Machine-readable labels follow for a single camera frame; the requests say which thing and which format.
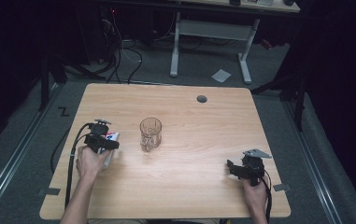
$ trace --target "small white paper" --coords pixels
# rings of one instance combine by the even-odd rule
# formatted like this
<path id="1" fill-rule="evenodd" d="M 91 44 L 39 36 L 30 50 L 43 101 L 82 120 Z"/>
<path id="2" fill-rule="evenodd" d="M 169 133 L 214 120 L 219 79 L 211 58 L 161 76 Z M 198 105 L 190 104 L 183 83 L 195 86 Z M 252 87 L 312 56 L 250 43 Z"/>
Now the small white paper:
<path id="1" fill-rule="evenodd" d="M 213 79 L 217 80 L 218 82 L 224 82 L 228 77 L 230 77 L 231 74 L 228 72 L 225 72 L 223 70 L 219 70 L 215 75 L 213 75 Z"/>

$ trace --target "clear glass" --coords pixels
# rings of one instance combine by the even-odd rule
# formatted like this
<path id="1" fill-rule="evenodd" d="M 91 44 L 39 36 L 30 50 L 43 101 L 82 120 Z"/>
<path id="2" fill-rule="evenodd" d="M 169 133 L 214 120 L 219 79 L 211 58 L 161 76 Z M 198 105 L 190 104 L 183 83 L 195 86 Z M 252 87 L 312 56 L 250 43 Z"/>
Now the clear glass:
<path id="1" fill-rule="evenodd" d="M 147 118 L 140 123 L 140 132 L 142 137 L 140 146 L 144 151 L 150 152 L 161 143 L 161 129 L 163 128 L 161 122 L 156 118 Z"/>

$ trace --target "cable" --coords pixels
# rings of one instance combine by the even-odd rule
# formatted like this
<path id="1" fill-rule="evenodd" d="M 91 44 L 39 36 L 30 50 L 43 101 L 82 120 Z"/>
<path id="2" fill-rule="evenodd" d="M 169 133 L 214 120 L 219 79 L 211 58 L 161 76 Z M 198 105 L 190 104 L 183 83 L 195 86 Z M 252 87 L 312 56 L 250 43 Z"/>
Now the cable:
<path id="1" fill-rule="evenodd" d="M 117 73 L 117 70 L 118 70 L 119 67 L 120 67 L 120 61 L 121 61 L 121 50 L 120 50 L 120 48 L 119 48 L 119 62 L 118 62 L 117 65 L 115 65 L 115 68 L 114 68 L 113 72 L 110 74 L 110 76 L 108 77 L 106 83 L 108 83 L 108 82 L 111 80 L 111 78 L 113 77 L 113 75 L 116 73 L 116 78 L 117 78 L 117 80 L 119 81 L 119 83 L 121 84 L 121 81 L 120 81 L 120 78 L 119 78 L 119 74 Z"/>
<path id="2" fill-rule="evenodd" d="M 265 208 L 265 218 L 267 219 L 267 223 L 270 223 L 270 213 L 271 213 L 271 206 L 272 206 L 272 195 L 271 195 L 271 177 L 270 174 L 266 171 L 265 173 L 268 175 L 268 179 L 270 180 L 270 187 L 267 186 L 267 183 L 265 183 L 265 180 L 263 179 L 262 176 L 257 173 L 257 171 L 251 166 L 250 163 L 248 163 L 249 167 L 252 169 L 252 171 L 257 175 L 259 179 L 262 180 L 262 182 L 265 185 L 265 193 L 267 194 L 267 207 Z"/>
<path id="3" fill-rule="evenodd" d="M 171 25 L 169 26 L 169 29 L 166 32 L 166 34 L 163 37 L 160 37 L 158 39 L 154 39 L 154 41 L 166 39 L 166 38 L 169 38 L 170 36 L 172 36 L 172 35 L 169 35 L 169 33 L 171 33 L 172 27 L 174 26 L 174 21 L 175 21 L 175 17 L 176 16 L 177 16 L 177 13 L 175 12 L 174 16 L 172 17 Z"/>
<path id="4" fill-rule="evenodd" d="M 66 130 L 66 132 L 65 132 L 64 135 L 62 136 L 61 140 L 59 140 L 59 142 L 58 142 L 58 144 L 56 145 L 55 149 L 52 151 L 51 160 L 50 160 L 50 167 L 51 167 L 52 173 L 55 173 L 55 169 L 54 169 L 54 166 L 53 166 L 53 159 L 54 159 L 56 150 L 58 149 L 59 145 L 64 141 L 64 139 L 67 137 L 67 134 L 69 133 L 69 131 L 70 131 L 70 128 L 68 128 L 68 129 Z"/>
<path id="5" fill-rule="evenodd" d="M 73 165 L 75 160 L 76 146 L 78 144 L 78 141 L 83 137 L 83 136 L 79 137 L 81 135 L 82 130 L 84 130 L 87 126 L 91 127 L 92 124 L 86 123 L 80 128 L 80 130 L 78 131 L 78 135 L 76 136 L 75 142 L 73 143 L 72 150 L 70 152 L 69 167 L 67 171 L 66 196 L 64 198 L 64 208 L 67 207 L 70 201 L 70 190 L 72 188 L 72 174 L 73 174 Z"/>
<path id="6" fill-rule="evenodd" d="M 142 65 L 142 55 L 141 55 L 139 52 L 137 52 L 136 50 L 134 50 L 134 49 L 128 49 L 128 50 L 131 50 L 131 51 L 137 53 L 137 54 L 139 55 L 139 57 L 140 57 L 140 64 L 137 66 L 137 68 L 134 70 L 134 72 L 132 72 L 131 75 L 128 77 L 128 84 L 131 84 L 131 78 L 132 78 L 132 76 L 133 76 L 134 73 L 137 71 L 137 69 L 139 69 L 140 66 Z"/>
<path id="7" fill-rule="evenodd" d="M 117 31 L 117 34 L 119 35 L 120 37 L 120 41 L 121 41 L 121 47 L 122 47 L 122 53 L 125 55 L 125 57 L 133 62 L 133 63 L 142 63 L 142 59 L 140 59 L 140 61 L 135 61 L 135 60 L 132 60 L 130 57 L 128 57 L 128 55 L 125 53 L 124 51 L 124 43 L 123 43 L 123 40 L 122 40 L 122 37 L 121 37 L 121 33 L 120 33 L 120 30 L 119 28 L 117 27 L 117 24 L 116 24 L 116 18 L 114 17 L 114 13 L 111 13 L 111 15 L 113 16 L 113 24 L 114 26 L 116 27 L 116 31 Z"/>

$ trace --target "table hole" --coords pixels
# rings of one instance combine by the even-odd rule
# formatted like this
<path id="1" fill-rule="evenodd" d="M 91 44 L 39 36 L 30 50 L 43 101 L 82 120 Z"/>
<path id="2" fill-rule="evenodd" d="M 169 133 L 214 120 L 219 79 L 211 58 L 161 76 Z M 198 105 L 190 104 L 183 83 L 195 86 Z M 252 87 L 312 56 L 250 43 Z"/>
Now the table hole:
<path id="1" fill-rule="evenodd" d="M 206 103 L 207 98 L 206 98 L 205 95 L 199 95 L 199 96 L 197 96 L 197 101 L 198 101 L 199 103 L 203 104 L 203 103 Z"/>

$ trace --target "desk leg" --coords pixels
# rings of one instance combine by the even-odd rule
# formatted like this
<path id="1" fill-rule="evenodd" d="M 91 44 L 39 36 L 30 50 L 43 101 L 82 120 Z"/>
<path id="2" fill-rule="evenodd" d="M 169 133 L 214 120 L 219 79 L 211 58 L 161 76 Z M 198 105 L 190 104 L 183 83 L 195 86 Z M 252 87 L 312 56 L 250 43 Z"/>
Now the desk leg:
<path id="1" fill-rule="evenodd" d="M 177 22 L 175 27 L 175 44 L 174 51 L 172 52 L 172 62 L 171 62 L 171 77 L 178 76 L 178 37 L 180 32 L 180 12 L 177 12 Z"/>
<path id="2" fill-rule="evenodd" d="M 250 29 L 249 38 L 247 40 L 246 46 L 244 47 L 243 53 L 238 53 L 239 64 L 241 65 L 242 76 L 244 77 L 245 84 L 251 83 L 250 73 L 247 65 L 247 57 L 249 54 L 250 46 L 253 42 L 254 36 L 256 35 L 257 27 L 259 26 L 259 19 L 256 19 Z"/>

